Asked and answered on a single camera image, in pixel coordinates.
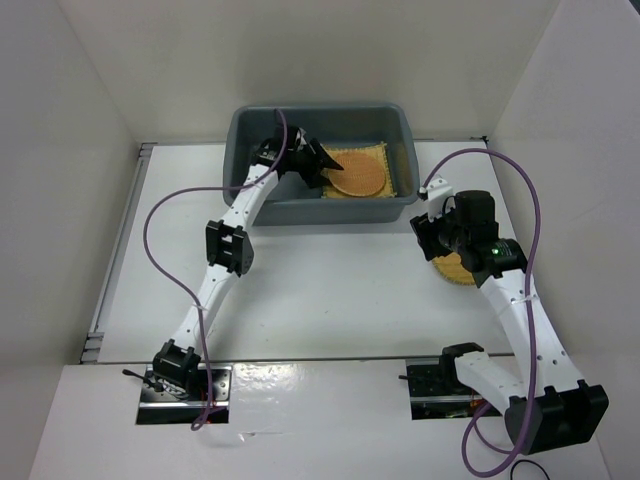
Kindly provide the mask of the round orange woven plate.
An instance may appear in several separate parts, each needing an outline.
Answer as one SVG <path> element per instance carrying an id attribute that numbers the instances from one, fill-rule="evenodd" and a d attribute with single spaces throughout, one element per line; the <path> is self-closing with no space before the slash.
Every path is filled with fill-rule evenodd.
<path id="1" fill-rule="evenodd" d="M 361 152 L 345 152 L 337 155 L 335 160 L 344 169 L 328 170 L 327 175 L 331 184 L 342 194 L 369 197 L 385 187 L 385 170 L 374 157 Z"/>

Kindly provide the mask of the square woven bamboo tray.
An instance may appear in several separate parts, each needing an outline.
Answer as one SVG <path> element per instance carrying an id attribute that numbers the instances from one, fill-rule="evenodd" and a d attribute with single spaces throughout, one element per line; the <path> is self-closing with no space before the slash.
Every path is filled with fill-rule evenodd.
<path id="1" fill-rule="evenodd" d="M 322 188 L 323 198 L 392 198 L 396 196 L 389 162 L 387 144 L 382 142 L 365 147 L 330 148 L 325 150 L 342 171 L 323 171 L 329 184 Z"/>

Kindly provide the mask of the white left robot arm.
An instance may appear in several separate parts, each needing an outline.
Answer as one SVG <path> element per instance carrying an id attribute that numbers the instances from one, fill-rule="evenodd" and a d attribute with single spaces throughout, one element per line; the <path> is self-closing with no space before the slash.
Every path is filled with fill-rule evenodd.
<path id="1" fill-rule="evenodd" d="M 254 151 L 246 179 L 230 188 L 236 197 L 229 210 L 205 227 L 203 282 L 197 293 L 189 294 L 192 305 L 184 320 L 152 362 L 159 387 L 180 400 L 207 388 L 199 373 L 206 357 L 206 334 L 224 297 L 253 263 L 249 229 L 279 180 L 293 172 L 315 188 L 328 182 L 327 171 L 342 169 L 317 139 L 308 139 L 295 126 L 277 126 L 274 136 Z"/>

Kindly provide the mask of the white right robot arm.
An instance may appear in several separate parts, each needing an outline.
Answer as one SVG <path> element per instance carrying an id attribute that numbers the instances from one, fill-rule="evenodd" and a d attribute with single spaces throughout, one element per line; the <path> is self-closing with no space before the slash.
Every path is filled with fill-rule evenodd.
<path id="1" fill-rule="evenodd" d="M 456 255 L 493 308 L 520 371 L 514 376 L 477 343 L 446 347 L 438 381 L 450 393 L 471 390 L 499 412 L 525 455 L 591 440 L 609 399 L 569 358 L 540 304 L 519 243 L 503 238 L 492 195 L 454 191 L 438 175 L 420 187 L 427 211 L 410 225 L 426 260 Z"/>

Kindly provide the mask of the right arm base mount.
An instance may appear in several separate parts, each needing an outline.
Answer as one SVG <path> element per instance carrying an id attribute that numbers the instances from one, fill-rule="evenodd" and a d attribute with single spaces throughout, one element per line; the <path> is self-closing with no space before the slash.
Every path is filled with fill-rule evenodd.
<path id="1" fill-rule="evenodd" d="M 470 418 L 485 403 L 471 388 L 450 384 L 436 357 L 407 360 L 398 378 L 407 387 L 415 421 Z"/>

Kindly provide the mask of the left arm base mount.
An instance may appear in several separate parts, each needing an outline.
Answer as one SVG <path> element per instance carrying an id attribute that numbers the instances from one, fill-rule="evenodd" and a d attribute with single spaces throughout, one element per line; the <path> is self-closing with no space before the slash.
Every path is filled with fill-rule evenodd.
<path id="1" fill-rule="evenodd" d="M 205 410 L 207 376 L 203 365 L 198 367 L 196 387 L 190 392 L 156 378 L 150 365 L 145 367 L 143 374 L 130 369 L 123 369 L 122 374 L 141 381 L 137 425 L 191 424 Z M 214 365 L 212 381 L 213 406 L 206 423 L 226 424 L 229 421 L 232 367 Z"/>

